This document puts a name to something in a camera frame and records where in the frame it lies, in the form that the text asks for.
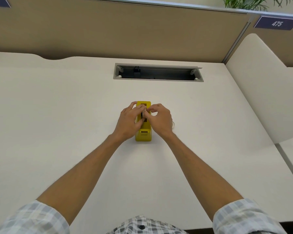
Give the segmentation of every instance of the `forearm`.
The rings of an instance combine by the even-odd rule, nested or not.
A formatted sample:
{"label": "forearm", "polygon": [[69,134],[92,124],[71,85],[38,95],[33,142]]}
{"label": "forearm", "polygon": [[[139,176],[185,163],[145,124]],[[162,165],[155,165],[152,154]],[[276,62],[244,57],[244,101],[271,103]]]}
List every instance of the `forearm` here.
{"label": "forearm", "polygon": [[211,220],[226,204],[243,197],[217,172],[171,133],[163,139],[175,155],[194,194]]}
{"label": "forearm", "polygon": [[94,189],[107,162],[120,146],[114,135],[54,182],[38,201],[55,208],[71,224]]}

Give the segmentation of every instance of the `plaid shirt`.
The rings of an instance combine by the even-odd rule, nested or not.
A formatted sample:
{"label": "plaid shirt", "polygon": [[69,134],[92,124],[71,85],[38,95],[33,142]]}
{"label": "plaid shirt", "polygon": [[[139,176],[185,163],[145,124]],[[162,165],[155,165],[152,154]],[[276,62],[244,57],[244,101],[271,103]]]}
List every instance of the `plaid shirt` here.
{"label": "plaid shirt", "polygon": [[[242,199],[225,205],[214,216],[216,234],[286,234],[281,225],[256,203]],[[55,209],[33,201],[20,208],[0,227],[0,234],[69,234],[69,225]],[[168,223],[143,215],[131,218],[107,234],[187,234]]]}

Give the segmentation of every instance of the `hand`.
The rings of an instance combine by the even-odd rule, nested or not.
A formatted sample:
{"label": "hand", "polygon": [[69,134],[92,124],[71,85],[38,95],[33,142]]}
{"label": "hand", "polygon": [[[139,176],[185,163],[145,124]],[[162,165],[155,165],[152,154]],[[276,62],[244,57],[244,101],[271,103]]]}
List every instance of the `hand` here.
{"label": "hand", "polygon": [[143,117],[149,120],[153,130],[164,138],[171,135],[172,132],[172,115],[170,111],[162,104],[153,104],[147,108],[148,112],[157,112],[156,116],[151,116],[149,113],[144,112]]}
{"label": "hand", "polygon": [[113,135],[122,143],[133,137],[141,128],[144,118],[135,123],[137,115],[146,110],[146,106],[141,104],[135,108],[137,102],[132,102],[127,108],[121,111]]}

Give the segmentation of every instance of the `rolled-up sleeve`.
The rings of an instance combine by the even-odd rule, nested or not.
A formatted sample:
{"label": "rolled-up sleeve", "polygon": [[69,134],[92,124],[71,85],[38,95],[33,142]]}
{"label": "rolled-up sleeve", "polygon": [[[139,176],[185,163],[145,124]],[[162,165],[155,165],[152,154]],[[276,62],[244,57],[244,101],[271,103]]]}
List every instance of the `rolled-up sleeve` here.
{"label": "rolled-up sleeve", "polygon": [[54,208],[37,200],[7,218],[0,234],[69,234],[69,224]]}
{"label": "rolled-up sleeve", "polygon": [[213,229],[216,234],[286,234],[278,221],[250,199],[237,200],[218,210],[213,219]]}

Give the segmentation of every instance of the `green plant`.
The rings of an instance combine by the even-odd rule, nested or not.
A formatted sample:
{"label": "green plant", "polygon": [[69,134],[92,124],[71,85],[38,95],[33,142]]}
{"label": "green plant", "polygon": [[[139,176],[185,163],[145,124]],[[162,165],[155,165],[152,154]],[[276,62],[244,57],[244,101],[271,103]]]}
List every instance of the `green plant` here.
{"label": "green plant", "polygon": [[[256,11],[267,11],[268,6],[264,5],[263,2],[266,0],[223,0],[227,8],[245,9],[245,10],[256,10]],[[274,4],[282,7],[284,0],[273,0]],[[285,0],[286,5],[292,0]]]}

